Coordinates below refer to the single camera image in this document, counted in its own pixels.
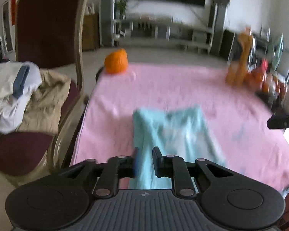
potted plant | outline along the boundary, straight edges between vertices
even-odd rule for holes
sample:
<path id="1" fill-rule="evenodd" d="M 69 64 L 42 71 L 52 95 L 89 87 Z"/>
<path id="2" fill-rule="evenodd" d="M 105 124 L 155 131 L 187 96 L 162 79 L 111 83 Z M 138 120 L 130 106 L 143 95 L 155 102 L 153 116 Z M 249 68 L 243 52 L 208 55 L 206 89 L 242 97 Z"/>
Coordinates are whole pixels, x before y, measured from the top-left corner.
<path id="1" fill-rule="evenodd" d="M 119 0 L 116 2 L 116 10 L 120 12 L 120 19 L 125 19 L 125 12 L 128 0 Z"/>

chair backrest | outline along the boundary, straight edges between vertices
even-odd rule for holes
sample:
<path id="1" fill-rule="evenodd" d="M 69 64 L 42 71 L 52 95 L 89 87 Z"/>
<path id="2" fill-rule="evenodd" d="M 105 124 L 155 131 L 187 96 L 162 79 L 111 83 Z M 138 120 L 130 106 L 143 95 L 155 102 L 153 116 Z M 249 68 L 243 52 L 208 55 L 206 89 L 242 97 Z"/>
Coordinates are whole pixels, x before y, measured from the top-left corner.
<path id="1" fill-rule="evenodd" d="M 75 63 L 82 90 L 82 25 L 86 0 L 18 0 L 16 60 L 40 68 Z"/>

red banner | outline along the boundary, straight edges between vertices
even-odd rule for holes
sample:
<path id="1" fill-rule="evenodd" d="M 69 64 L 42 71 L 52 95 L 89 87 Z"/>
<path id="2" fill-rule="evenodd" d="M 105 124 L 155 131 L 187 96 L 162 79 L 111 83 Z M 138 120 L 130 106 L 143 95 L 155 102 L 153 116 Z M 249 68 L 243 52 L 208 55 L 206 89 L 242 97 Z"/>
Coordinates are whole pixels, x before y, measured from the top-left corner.
<path id="1" fill-rule="evenodd" d="M 16 20 L 16 0 L 11 0 L 11 21 L 12 25 L 15 25 Z"/>

beige jacket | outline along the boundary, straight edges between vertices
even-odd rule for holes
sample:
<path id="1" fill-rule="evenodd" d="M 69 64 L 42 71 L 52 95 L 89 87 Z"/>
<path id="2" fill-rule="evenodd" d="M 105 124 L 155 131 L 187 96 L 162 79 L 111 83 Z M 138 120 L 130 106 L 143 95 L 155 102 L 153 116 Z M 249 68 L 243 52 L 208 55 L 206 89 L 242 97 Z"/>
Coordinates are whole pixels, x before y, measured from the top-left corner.
<path id="1" fill-rule="evenodd" d="M 61 107 L 68 97 L 71 80 L 66 75 L 41 69 L 42 84 L 26 107 L 19 132 L 42 132 L 55 135 L 61 117 Z"/>

shelf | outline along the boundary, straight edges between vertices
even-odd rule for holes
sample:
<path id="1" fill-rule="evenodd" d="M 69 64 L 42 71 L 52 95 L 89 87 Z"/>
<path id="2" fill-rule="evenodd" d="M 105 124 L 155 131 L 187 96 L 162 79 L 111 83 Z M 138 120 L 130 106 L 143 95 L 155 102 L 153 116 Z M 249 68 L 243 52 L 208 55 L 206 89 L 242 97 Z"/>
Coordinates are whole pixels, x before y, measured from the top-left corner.
<path id="1" fill-rule="evenodd" d="M 126 45 L 137 45 L 137 46 L 155 46 L 155 45 L 183 45 L 190 47 L 198 47 L 200 49 L 210 50 L 210 45 L 196 42 L 196 41 L 187 41 L 179 39 L 159 39 L 159 38 L 150 38 L 150 37 L 128 37 L 128 38 L 119 38 L 118 41 L 120 44 Z"/>
<path id="2" fill-rule="evenodd" d="M 115 19 L 115 23 L 148 23 L 153 26 L 163 26 L 163 27 L 180 27 L 184 29 L 191 29 L 199 32 L 204 32 L 204 33 L 209 33 L 213 34 L 214 30 L 213 28 L 208 28 L 204 26 L 199 26 L 199 25 L 191 25 L 191 24 L 184 24 L 184 23 L 179 23 L 179 22 L 171 22 L 171 21 L 163 21 L 163 20 L 146 20 L 146 19 L 139 19 L 139 18 L 129 18 L 125 20 L 121 19 Z"/>

